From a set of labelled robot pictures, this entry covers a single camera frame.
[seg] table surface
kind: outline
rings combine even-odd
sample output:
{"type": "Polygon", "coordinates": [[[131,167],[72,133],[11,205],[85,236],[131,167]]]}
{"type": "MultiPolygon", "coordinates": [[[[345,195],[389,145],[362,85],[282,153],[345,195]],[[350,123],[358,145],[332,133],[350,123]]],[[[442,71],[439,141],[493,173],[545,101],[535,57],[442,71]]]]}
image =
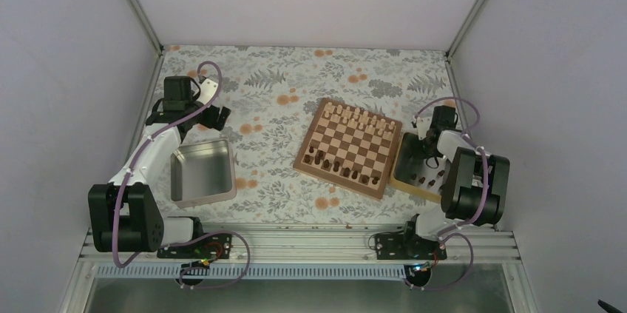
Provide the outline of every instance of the table surface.
{"type": "MultiPolygon", "coordinates": [[[[404,131],[413,131],[411,121],[421,106],[453,95],[442,52],[172,45],[152,102],[163,96],[163,78],[196,77],[197,65],[205,60],[220,66],[224,84],[216,105],[232,113],[222,132],[199,125],[183,144],[228,139],[237,196],[179,209],[170,200],[166,166],[152,190],[167,215],[223,223],[404,223],[435,206],[389,186],[376,201],[292,166],[324,97],[397,119],[404,131]]],[[[207,76],[215,75],[211,66],[205,70],[207,76]]]]}

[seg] gray leaf pattern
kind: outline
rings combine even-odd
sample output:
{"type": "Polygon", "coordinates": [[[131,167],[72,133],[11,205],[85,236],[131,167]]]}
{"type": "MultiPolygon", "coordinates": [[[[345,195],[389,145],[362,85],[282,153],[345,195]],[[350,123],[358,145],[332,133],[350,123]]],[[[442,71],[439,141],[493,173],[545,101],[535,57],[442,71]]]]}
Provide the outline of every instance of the gray leaf pattern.
{"type": "MultiPolygon", "coordinates": [[[[153,100],[163,96],[166,76],[195,77],[205,60],[220,65],[223,88],[216,105],[232,114],[221,132],[195,127],[184,143],[226,138],[237,177],[233,200],[178,209],[169,200],[166,166],[153,193],[168,215],[223,223],[404,223],[435,206],[389,186],[375,201],[303,175],[292,165],[324,97],[398,119],[412,131],[413,113],[452,95],[443,53],[175,45],[164,60],[153,100]]],[[[212,78],[215,71],[207,67],[202,74],[212,78]]]]}

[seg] cable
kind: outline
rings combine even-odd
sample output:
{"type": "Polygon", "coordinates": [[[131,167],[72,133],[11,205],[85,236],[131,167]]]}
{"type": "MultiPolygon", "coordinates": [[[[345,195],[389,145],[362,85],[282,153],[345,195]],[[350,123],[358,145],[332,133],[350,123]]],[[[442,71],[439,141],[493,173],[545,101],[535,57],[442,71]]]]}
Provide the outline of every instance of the cable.
{"type": "Polygon", "coordinates": [[[402,230],[397,230],[396,232],[381,232],[381,233],[374,233],[372,234],[369,238],[368,238],[368,242],[366,243],[368,245],[368,248],[370,250],[375,250],[376,251],[376,246],[370,246],[370,239],[373,238],[373,236],[377,235],[377,234],[398,234],[398,233],[402,233],[402,230]]]}
{"type": "Polygon", "coordinates": [[[446,100],[455,100],[455,101],[464,102],[465,104],[470,106],[470,108],[472,108],[473,111],[475,111],[475,114],[477,115],[477,119],[475,119],[475,123],[470,124],[466,129],[464,129],[464,133],[470,132],[470,130],[472,128],[475,128],[477,126],[477,124],[479,124],[479,120],[481,119],[481,115],[479,115],[479,109],[472,102],[468,101],[467,99],[461,98],[461,97],[456,97],[456,96],[447,96],[447,97],[436,98],[435,100],[429,102],[428,104],[425,104],[418,112],[416,112],[416,115],[414,117],[417,120],[418,116],[421,113],[423,113],[427,108],[429,108],[429,106],[431,106],[432,104],[436,104],[439,101],[446,101],[446,100]]]}
{"type": "Polygon", "coordinates": [[[112,253],[113,253],[113,262],[115,263],[115,265],[117,267],[119,267],[121,269],[127,267],[131,263],[131,261],[133,261],[133,259],[135,259],[139,255],[139,253],[136,252],[133,255],[131,255],[131,257],[127,261],[125,261],[124,263],[120,262],[120,255],[119,255],[119,252],[118,252],[118,234],[119,234],[118,231],[120,229],[120,209],[122,208],[122,197],[124,195],[124,189],[126,188],[126,185],[129,183],[129,179],[131,178],[131,174],[132,174],[133,170],[135,169],[135,165],[139,161],[140,156],[142,155],[143,151],[146,150],[148,145],[151,144],[152,139],[156,138],[157,136],[159,136],[159,134],[165,132],[166,130],[174,128],[174,127],[178,126],[179,124],[181,124],[183,122],[186,122],[186,121],[192,119],[193,117],[196,117],[197,115],[199,115],[202,111],[207,109],[213,103],[213,101],[216,99],[216,97],[220,93],[220,90],[222,89],[222,71],[220,70],[220,67],[218,67],[217,64],[215,64],[213,61],[203,61],[202,63],[200,63],[198,65],[198,68],[197,68],[197,74],[198,75],[200,75],[200,71],[202,70],[202,68],[205,65],[211,65],[217,71],[218,82],[217,82],[217,89],[216,89],[215,94],[211,97],[209,102],[204,104],[198,110],[194,111],[193,113],[190,113],[189,115],[179,119],[178,121],[176,121],[174,123],[171,123],[171,124],[168,124],[167,126],[164,126],[163,128],[159,129],[157,132],[152,133],[149,136],[149,138],[146,139],[146,141],[144,141],[139,146],[137,152],[135,152],[135,154],[131,158],[131,162],[129,164],[129,168],[126,171],[126,174],[124,175],[124,178],[122,179],[122,184],[120,185],[120,189],[118,190],[118,196],[117,196],[117,198],[115,200],[115,210],[114,210],[114,214],[113,214],[113,230],[112,230],[113,231],[113,239],[112,239],[112,250],[111,250],[112,253]]]}
{"type": "Polygon", "coordinates": [[[212,241],[211,243],[206,244],[205,248],[208,246],[213,246],[214,248],[217,248],[215,260],[219,259],[220,256],[222,256],[222,253],[224,252],[224,246],[222,246],[222,244],[218,243],[217,241],[212,241]]]}
{"type": "Polygon", "coordinates": [[[438,260],[438,253],[437,253],[437,251],[438,251],[437,249],[433,250],[433,266],[431,266],[431,269],[438,265],[439,260],[438,260]]]}
{"type": "MultiPolygon", "coordinates": [[[[470,243],[470,240],[466,237],[466,235],[463,235],[461,233],[449,234],[449,236],[447,236],[445,239],[443,239],[441,241],[441,243],[446,243],[447,240],[449,240],[451,237],[461,237],[462,239],[464,239],[466,241],[466,243],[468,243],[468,249],[470,249],[470,263],[468,264],[468,268],[464,272],[464,275],[462,275],[457,281],[455,281],[453,283],[449,283],[449,284],[444,285],[444,286],[433,287],[433,288],[432,287],[420,287],[421,291],[431,291],[431,292],[433,292],[433,291],[444,291],[445,289],[450,289],[452,287],[457,286],[458,284],[464,282],[464,280],[466,280],[468,278],[468,274],[470,273],[472,265],[475,262],[475,252],[474,252],[474,250],[472,250],[472,244],[470,243]]],[[[407,278],[403,279],[403,281],[405,282],[406,285],[408,285],[410,287],[410,289],[413,289],[413,284],[410,283],[410,281],[408,281],[407,278]]]]}
{"type": "Polygon", "coordinates": [[[193,267],[193,266],[190,266],[190,267],[184,269],[183,271],[181,271],[180,274],[179,274],[178,283],[180,284],[180,287],[182,289],[184,289],[185,287],[189,287],[190,289],[223,289],[225,287],[229,287],[231,285],[234,285],[235,283],[237,283],[240,280],[242,280],[242,278],[244,276],[246,276],[246,272],[248,272],[248,268],[251,265],[251,247],[248,245],[248,242],[246,241],[246,239],[244,239],[243,236],[237,234],[236,232],[232,232],[230,230],[219,230],[217,232],[206,233],[206,234],[201,235],[200,237],[198,237],[198,238],[196,238],[194,240],[190,240],[190,241],[185,242],[185,243],[175,243],[175,244],[172,244],[172,245],[170,245],[170,247],[179,247],[179,246],[192,245],[194,243],[197,243],[197,242],[201,241],[204,238],[207,238],[207,237],[210,237],[210,236],[216,235],[216,234],[230,234],[230,235],[234,235],[234,236],[238,237],[242,241],[242,243],[244,243],[244,246],[246,247],[246,254],[247,254],[246,255],[246,266],[244,267],[244,270],[242,271],[242,273],[239,276],[237,276],[233,280],[230,280],[227,283],[222,283],[220,285],[213,285],[213,286],[198,286],[198,287],[196,287],[196,286],[190,286],[190,285],[187,285],[187,284],[183,283],[183,276],[186,273],[190,272],[191,270],[195,270],[195,269],[205,269],[205,270],[207,270],[207,269],[209,269],[209,267],[193,267]]]}
{"type": "Polygon", "coordinates": [[[431,158],[428,158],[427,160],[424,161],[424,164],[427,165],[427,167],[429,169],[434,169],[437,170],[440,167],[440,161],[438,160],[437,156],[432,156],[431,158]],[[435,166],[430,166],[429,165],[429,160],[434,159],[435,160],[435,166]]]}

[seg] chessboard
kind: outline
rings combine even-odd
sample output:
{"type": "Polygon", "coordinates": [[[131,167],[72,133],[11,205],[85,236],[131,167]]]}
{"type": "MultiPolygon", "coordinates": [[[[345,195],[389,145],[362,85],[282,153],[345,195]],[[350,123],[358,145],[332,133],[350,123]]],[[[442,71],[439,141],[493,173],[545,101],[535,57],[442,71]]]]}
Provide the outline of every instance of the chessboard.
{"type": "Polygon", "coordinates": [[[323,98],[294,169],[380,200],[401,128],[399,121],[323,98]]]}

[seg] purple cable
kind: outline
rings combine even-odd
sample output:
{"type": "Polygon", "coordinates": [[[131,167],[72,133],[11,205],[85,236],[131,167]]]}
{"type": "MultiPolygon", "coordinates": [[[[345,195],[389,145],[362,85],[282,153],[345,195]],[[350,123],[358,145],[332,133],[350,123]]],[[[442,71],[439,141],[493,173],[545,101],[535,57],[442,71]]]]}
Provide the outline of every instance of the purple cable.
{"type": "Polygon", "coordinates": [[[416,118],[418,118],[418,116],[423,113],[427,108],[429,108],[429,106],[431,106],[432,104],[438,103],[439,101],[446,101],[446,100],[455,100],[455,101],[460,101],[460,102],[464,102],[465,104],[467,104],[468,106],[470,106],[470,108],[472,108],[473,111],[475,111],[475,114],[477,115],[477,119],[475,120],[475,123],[470,124],[466,129],[464,129],[464,133],[468,133],[470,132],[470,130],[472,128],[475,128],[477,126],[477,124],[479,124],[479,120],[481,119],[481,116],[479,115],[479,109],[472,104],[472,102],[468,101],[465,98],[461,98],[461,97],[455,97],[455,96],[447,96],[447,97],[440,97],[437,98],[431,102],[429,102],[428,104],[425,104],[417,113],[416,113],[416,118]]]}
{"type": "MultiPolygon", "coordinates": [[[[472,269],[472,264],[475,262],[475,252],[472,250],[472,244],[470,243],[470,240],[466,237],[466,235],[463,235],[461,233],[452,233],[449,236],[447,236],[445,239],[443,239],[441,242],[446,242],[447,240],[449,240],[451,237],[461,237],[462,239],[464,239],[466,241],[466,243],[468,243],[468,249],[470,249],[470,263],[468,264],[468,268],[466,269],[466,271],[464,272],[464,275],[462,275],[459,280],[453,282],[453,283],[449,283],[447,285],[444,286],[440,286],[440,287],[421,287],[420,290],[421,291],[444,291],[445,289],[450,289],[452,287],[457,286],[458,284],[464,282],[464,280],[466,280],[466,278],[468,277],[468,273],[470,272],[470,270],[472,269]]],[[[408,285],[410,288],[413,288],[413,285],[410,283],[410,281],[408,281],[407,279],[404,279],[405,284],[408,285]]]]}
{"type": "MultiPolygon", "coordinates": [[[[211,106],[213,101],[215,101],[216,97],[220,93],[220,90],[222,89],[222,71],[220,71],[220,67],[218,67],[217,64],[215,64],[213,61],[203,61],[202,63],[200,63],[198,65],[198,68],[197,68],[197,74],[198,75],[200,75],[200,71],[207,64],[215,67],[215,69],[217,71],[217,78],[218,78],[217,90],[216,90],[215,94],[211,97],[209,102],[204,104],[201,108],[199,108],[195,112],[193,112],[193,113],[191,113],[191,114],[189,114],[189,115],[179,119],[178,121],[176,121],[176,122],[174,122],[172,124],[168,124],[167,126],[159,129],[157,132],[152,133],[150,135],[150,138],[155,138],[159,134],[165,132],[166,130],[174,128],[174,127],[178,126],[179,124],[181,124],[181,123],[183,123],[185,121],[188,121],[189,119],[192,119],[193,117],[196,117],[202,111],[204,111],[207,107],[211,106]]],[[[135,152],[135,154],[131,158],[131,162],[129,164],[129,168],[126,171],[126,174],[124,175],[124,178],[122,179],[122,184],[120,185],[120,189],[118,190],[118,197],[115,199],[115,210],[114,210],[114,214],[113,214],[113,239],[112,239],[112,250],[111,251],[113,253],[113,262],[120,269],[123,269],[123,268],[127,267],[131,263],[131,261],[133,261],[133,259],[135,259],[139,255],[139,252],[136,252],[133,255],[131,255],[131,257],[127,261],[125,261],[124,263],[120,262],[120,254],[118,252],[118,231],[120,229],[120,209],[122,208],[122,197],[123,197],[123,194],[124,194],[124,189],[126,188],[126,185],[128,185],[128,183],[129,183],[129,179],[131,178],[131,173],[132,173],[133,169],[135,168],[135,164],[139,161],[139,158],[140,158],[141,154],[143,153],[144,150],[146,150],[146,148],[148,147],[148,145],[150,145],[151,142],[152,142],[151,139],[146,139],[146,141],[144,141],[140,145],[140,147],[138,148],[137,152],[135,152]]]]}
{"type": "Polygon", "coordinates": [[[211,237],[212,235],[216,235],[216,234],[230,234],[230,235],[234,235],[234,236],[238,237],[242,241],[242,243],[244,243],[244,246],[246,247],[246,253],[247,253],[247,255],[246,255],[246,266],[244,267],[244,271],[242,271],[242,273],[239,276],[237,276],[235,279],[230,280],[227,283],[222,283],[220,285],[213,285],[213,286],[189,286],[189,285],[186,285],[185,283],[183,283],[183,276],[186,273],[188,273],[190,271],[193,271],[195,269],[205,269],[205,270],[209,269],[209,267],[192,267],[192,266],[190,266],[187,269],[184,269],[182,272],[180,272],[180,275],[178,277],[178,283],[180,284],[181,288],[189,287],[191,289],[223,289],[225,287],[229,287],[231,285],[234,285],[235,283],[237,283],[240,280],[242,280],[242,278],[244,276],[246,276],[246,272],[248,272],[248,268],[251,265],[251,248],[250,248],[250,246],[248,246],[248,242],[246,242],[246,239],[244,239],[243,236],[237,234],[236,232],[232,232],[230,230],[219,230],[217,232],[211,232],[211,233],[207,233],[207,234],[201,235],[200,237],[198,237],[198,238],[196,238],[194,240],[190,240],[190,241],[188,241],[186,243],[175,243],[175,244],[172,244],[172,245],[170,245],[170,247],[192,245],[193,243],[197,243],[198,241],[201,241],[202,239],[205,239],[207,237],[211,237]]]}

